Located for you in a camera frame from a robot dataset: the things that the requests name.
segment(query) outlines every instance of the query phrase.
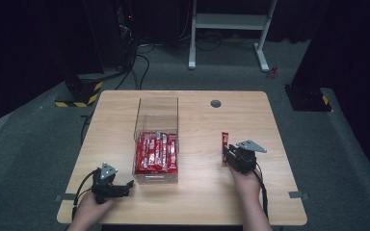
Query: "white metal stand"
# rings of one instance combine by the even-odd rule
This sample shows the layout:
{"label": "white metal stand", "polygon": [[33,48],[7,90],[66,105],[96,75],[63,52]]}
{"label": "white metal stand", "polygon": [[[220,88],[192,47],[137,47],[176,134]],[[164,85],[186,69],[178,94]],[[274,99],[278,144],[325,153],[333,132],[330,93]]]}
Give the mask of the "white metal stand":
{"label": "white metal stand", "polygon": [[189,51],[189,68],[197,67],[196,55],[197,49],[195,44],[197,28],[212,29],[237,29],[237,30],[254,30],[262,31],[259,43],[254,44],[254,51],[260,62],[260,67],[264,72],[268,72],[266,58],[263,54],[263,44],[272,22],[273,12],[275,11],[278,0],[272,0],[270,9],[266,15],[247,15],[247,14],[222,14],[222,13],[197,13],[197,0],[194,0],[192,13],[192,35],[191,46]]}

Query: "wooden tabletop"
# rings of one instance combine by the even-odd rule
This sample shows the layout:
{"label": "wooden tabletop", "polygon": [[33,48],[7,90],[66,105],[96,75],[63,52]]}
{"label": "wooden tabletop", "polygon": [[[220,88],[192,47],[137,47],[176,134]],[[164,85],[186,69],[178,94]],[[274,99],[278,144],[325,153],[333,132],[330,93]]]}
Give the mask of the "wooden tabletop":
{"label": "wooden tabletop", "polygon": [[[118,170],[115,185],[134,179],[133,139],[142,97],[178,97],[178,184],[135,184],[101,223],[233,225],[242,223],[240,201],[227,167],[222,167],[222,132],[229,144],[253,140],[268,194],[272,225],[303,225],[297,186],[266,93],[262,91],[105,90],[97,103],[66,193],[76,193],[86,175],[103,162]],[[214,108],[212,100],[222,106]],[[88,189],[90,178],[83,187]],[[63,200],[58,221],[71,222],[72,200]]]}

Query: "gray carpet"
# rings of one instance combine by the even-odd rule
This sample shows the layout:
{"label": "gray carpet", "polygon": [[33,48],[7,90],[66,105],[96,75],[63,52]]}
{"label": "gray carpet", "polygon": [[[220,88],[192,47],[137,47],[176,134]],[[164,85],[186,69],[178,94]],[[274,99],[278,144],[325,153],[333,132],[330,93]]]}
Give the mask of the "gray carpet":
{"label": "gray carpet", "polygon": [[[208,49],[213,44],[199,42],[198,46]],[[276,79],[261,72],[248,42],[223,44],[209,52],[197,50],[195,70],[188,69],[187,46],[156,46],[143,54],[150,62],[143,90],[265,91],[298,188],[309,197],[304,200],[308,223],[283,230],[370,230],[370,164],[333,91],[322,89],[333,107],[330,113],[295,112],[284,91],[307,46],[308,42],[265,43],[269,65],[279,69]],[[151,48],[141,47],[139,53]],[[145,68],[145,60],[138,57],[134,69],[139,78]],[[113,90],[121,80],[107,80],[101,90]],[[61,83],[18,108],[0,128],[0,230],[66,228],[56,220],[60,202],[55,198],[66,190],[80,150],[81,116],[89,115],[95,105],[56,107],[54,101],[64,88]],[[130,74],[119,89],[134,88]]]}

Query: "clear plastic box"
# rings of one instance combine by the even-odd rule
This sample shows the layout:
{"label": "clear plastic box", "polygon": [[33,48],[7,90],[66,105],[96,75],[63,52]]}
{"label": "clear plastic box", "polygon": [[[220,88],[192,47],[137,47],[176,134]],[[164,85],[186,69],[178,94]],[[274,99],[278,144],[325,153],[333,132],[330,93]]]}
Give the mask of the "clear plastic box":
{"label": "clear plastic box", "polygon": [[134,132],[139,184],[178,182],[178,98],[141,98]]}

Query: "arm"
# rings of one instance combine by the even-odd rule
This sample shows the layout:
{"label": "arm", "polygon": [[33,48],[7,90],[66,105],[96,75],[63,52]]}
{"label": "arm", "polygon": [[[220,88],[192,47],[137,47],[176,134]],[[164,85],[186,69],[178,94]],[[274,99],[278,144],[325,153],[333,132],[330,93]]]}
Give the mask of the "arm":
{"label": "arm", "polygon": [[67,231],[86,231],[96,224],[116,203],[116,198],[110,198],[103,204],[95,202],[95,194],[86,192],[79,204],[74,220]]}
{"label": "arm", "polygon": [[253,173],[242,174],[229,167],[235,182],[236,191],[243,203],[244,231],[272,230],[269,220],[260,205],[260,183]]}

